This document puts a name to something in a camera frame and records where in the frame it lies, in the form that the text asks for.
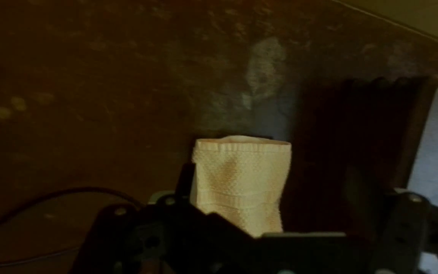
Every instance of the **black machine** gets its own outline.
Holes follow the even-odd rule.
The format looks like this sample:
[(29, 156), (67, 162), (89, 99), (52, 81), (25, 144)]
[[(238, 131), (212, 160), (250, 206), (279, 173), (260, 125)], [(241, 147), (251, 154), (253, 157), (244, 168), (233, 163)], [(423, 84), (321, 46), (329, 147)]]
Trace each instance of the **black machine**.
[(422, 253), (438, 256), (438, 208), (417, 194), (388, 194), (376, 241), (349, 235), (251, 238), (219, 215), (175, 195), (142, 211), (104, 209), (72, 274), (139, 274), (166, 262), (178, 274), (416, 274)]

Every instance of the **black cable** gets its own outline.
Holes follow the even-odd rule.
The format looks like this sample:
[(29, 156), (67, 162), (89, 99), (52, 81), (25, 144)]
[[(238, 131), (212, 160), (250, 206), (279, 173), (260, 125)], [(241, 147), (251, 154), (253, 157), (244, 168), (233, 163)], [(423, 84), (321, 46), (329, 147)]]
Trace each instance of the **black cable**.
[[(48, 203), (48, 201), (60, 198), (60, 197), (76, 195), (76, 194), (105, 194), (105, 195), (122, 198), (124, 201), (133, 205), (137, 209), (143, 209), (143, 205), (140, 201), (137, 201), (136, 198), (133, 198), (131, 195), (127, 195), (127, 194), (122, 194), (122, 192), (117, 192), (117, 191), (113, 191), (113, 189), (104, 189), (104, 188), (66, 189), (66, 191), (60, 191), (60, 192), (54, 192), (54, 194), (48, 194), (48, 195), (38, 197), (35, 200), (31, 200), (31, 201), (22, 205), (20, 208), (11, 211), (9, 214), (6, 214), (6, 215), (3, 215), (0, 218), (0, 227), (5, 226), (8, 221), (14, 220), (16, 217), (25, 214), (26, 211), (34, 209), (38, 205)], [(19, 261), (0, 262), (0, 268), (26, 265), (26, 264), (34, 264), (34, 262), (58, 258), (58, 256), (76, 252), (79, 247), (81, 246), (61, 249), (58, 252), (44, 253), (44, 255), (25, 258), (25, 259), (19, 259)]]

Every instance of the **wooden surface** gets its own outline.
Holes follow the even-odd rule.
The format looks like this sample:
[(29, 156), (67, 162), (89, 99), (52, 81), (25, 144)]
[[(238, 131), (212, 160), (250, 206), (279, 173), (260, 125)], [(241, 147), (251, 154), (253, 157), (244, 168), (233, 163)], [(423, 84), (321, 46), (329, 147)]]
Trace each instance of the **wooden surface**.
[[(0, 215), (78, 186), (148, 201), (197, 138), (253, 134), (294, 144), (291, 227), (344, 229), (321, 128), (347, 80), (378, 77), (438, 81), (438, 45), (330, 2), (0, 0)], [(0, 261), (78, 244), (105, 203), (29, 212), (0, 232)]]

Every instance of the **wire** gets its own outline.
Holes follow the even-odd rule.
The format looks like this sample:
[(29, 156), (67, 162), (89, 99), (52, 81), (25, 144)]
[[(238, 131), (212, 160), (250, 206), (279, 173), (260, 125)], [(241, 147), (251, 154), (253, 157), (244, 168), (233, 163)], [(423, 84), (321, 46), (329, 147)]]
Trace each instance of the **wire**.
[[(105, 189), (105, 188), (66, 189), (66, 191), (48, 194), (48, 195), (38, 197), (35, 200), (31, 200), (31, 201), (22, 205), (20, 208), (11, 211), (9, 214), (0, 217), (0, 227), (5, 226), (6, 223), (9, 223), (11, 220), (14, 220), (16, 217), (34, 209), (35, 206), (40, 206), (40, 205), (48, 203), (48, 201), (55, 200), (55, 198), (61, 198), (61, 197), (67, 197), (67, 195), (76, 195), (76, 194), (105, 194), (105, 195), (122, 198), (124, 201), (130, 203), (131, 206), (134, 206), (137, 209), (143, 209), (143, 205), (140, 201), (137, 201), (136, 198), (133, 198), (131, 195), (127, 195), (127, 194), (122, 194), (122, 192), (117, 192), (113, 189)], [(38, 255), (38, 256), (32, 256), (32, 258), (0, 262), (0, 268), (28, 265), (28, 264), (34, 264), (34, 262), (40, 262), (40, 261), (54, 259), (54, 258), (76, 252), (79, 247), (81, 246), (61, 249), (61, 250), (57, 250), (52, 253), (44, 253), (44, 255)]]

